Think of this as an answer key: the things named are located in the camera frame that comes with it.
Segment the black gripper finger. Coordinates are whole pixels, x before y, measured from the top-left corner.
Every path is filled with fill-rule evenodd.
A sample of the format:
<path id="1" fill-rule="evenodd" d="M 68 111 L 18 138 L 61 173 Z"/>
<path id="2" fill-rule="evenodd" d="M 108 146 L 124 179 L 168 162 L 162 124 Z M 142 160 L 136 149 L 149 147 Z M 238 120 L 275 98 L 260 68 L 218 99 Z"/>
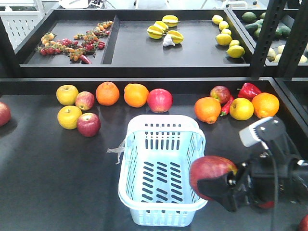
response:
<path id="1" fill-rule="evenodd" d="M 236 180 L 233 173 L 226 173 L 217 178 L 197 181 L 197 189 L 202 195 L 215 200 L 229 212 L 237 211 L 237 203 L 234 195 L 235 185 Z"/>

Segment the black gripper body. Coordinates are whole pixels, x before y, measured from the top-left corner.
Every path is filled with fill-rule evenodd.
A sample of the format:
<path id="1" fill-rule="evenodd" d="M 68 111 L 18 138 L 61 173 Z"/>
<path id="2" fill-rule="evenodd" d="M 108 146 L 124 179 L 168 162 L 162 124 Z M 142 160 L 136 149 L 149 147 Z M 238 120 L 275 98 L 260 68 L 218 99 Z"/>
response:
<path id="1" fill-rule="evenodd" d="M 279 199 L 301 201 L 301 165 L 295 155 L 261 154 L 237 163 L 234 195 L 237 207 Z"/>

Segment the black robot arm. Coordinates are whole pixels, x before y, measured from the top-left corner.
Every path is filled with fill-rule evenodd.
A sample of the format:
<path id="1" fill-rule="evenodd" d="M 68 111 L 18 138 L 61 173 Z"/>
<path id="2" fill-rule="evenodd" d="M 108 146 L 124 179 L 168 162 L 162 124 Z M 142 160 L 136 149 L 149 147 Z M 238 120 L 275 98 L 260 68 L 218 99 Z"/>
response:
<path id="1" fill-rule="evenodd" d="M 271 208 L 279 199 L 308 201 L 308 165 L 294 155 L 253 155 L 240 163 L 207 155 L 193 162 L 190 185 L 201 198 L 214 200 L 227 211 L 246 205 Z"/>

